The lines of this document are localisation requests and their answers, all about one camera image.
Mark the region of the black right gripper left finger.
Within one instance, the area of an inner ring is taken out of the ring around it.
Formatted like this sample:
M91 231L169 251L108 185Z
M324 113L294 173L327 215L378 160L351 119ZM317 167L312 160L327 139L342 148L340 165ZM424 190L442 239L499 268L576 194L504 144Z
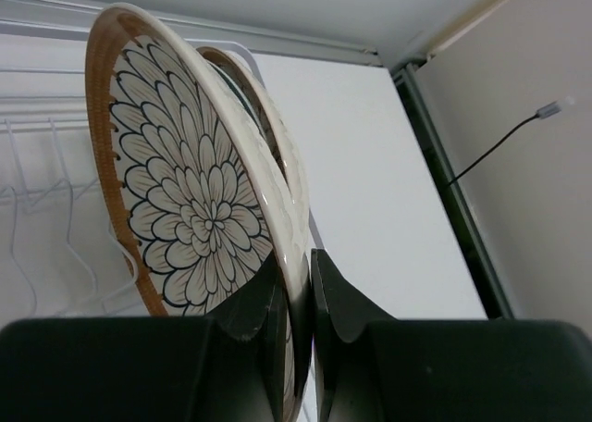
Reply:
M283 417L287 300L278 261L211 315L203 360L204 421L280 421Z

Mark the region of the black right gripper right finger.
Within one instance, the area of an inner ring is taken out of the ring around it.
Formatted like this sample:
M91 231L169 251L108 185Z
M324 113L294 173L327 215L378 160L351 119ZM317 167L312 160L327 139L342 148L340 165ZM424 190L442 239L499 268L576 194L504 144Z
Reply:
M383 421L370 326L394 318L348 282L324 249L312 251L311 285L318 419Z

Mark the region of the floral brown-rim plate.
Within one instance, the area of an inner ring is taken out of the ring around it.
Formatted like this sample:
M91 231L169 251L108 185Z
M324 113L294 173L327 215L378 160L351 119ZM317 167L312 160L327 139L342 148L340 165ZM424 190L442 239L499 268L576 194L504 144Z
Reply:
M299 174L299 157L288 130L275 103L263 84L231 53L213 46L201 46L198 52L223 72L230 81L230 87L239 91L245 109L254 114L255 124L263 135L272 156L276 160L289 189L295 193L302 187Z
M202 316L278 260L287 300L283 419L308 366L309 197L289 189L270 148L207 61L147 11L118 3L95 19L85 90L103 196L153 316Z

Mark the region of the orange sunburst plate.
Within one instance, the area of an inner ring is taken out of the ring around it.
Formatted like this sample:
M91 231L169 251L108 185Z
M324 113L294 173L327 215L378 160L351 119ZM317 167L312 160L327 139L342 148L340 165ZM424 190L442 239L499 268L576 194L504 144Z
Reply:
M253 96L247 92L246 85L240 82L236 76L233 76L232 72L226 67L217 64L213 64L212 67L238 98L244 110L254 121L265 143L269 144L262 107L255 104Z

